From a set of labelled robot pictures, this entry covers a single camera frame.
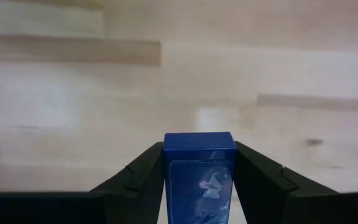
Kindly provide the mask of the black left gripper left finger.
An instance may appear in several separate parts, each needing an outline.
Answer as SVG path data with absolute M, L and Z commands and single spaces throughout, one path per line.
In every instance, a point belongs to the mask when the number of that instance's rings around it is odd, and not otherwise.
M 0 224 L 157 224 L 162 142 L 88 192 L 0 192 Z

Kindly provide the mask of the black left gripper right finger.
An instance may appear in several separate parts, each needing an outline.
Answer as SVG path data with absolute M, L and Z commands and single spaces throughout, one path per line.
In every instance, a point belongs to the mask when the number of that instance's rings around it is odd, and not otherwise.
M 339 193 L 236 146 L 233 180 L 247 224 L 358 224 L 358 192 Z

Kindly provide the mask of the dark blue card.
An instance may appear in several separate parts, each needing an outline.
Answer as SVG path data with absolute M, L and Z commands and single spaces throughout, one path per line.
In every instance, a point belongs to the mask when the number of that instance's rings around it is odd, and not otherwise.
M 168 224 L 227 224 L 237 147 L 229 132 L 167 133 Z

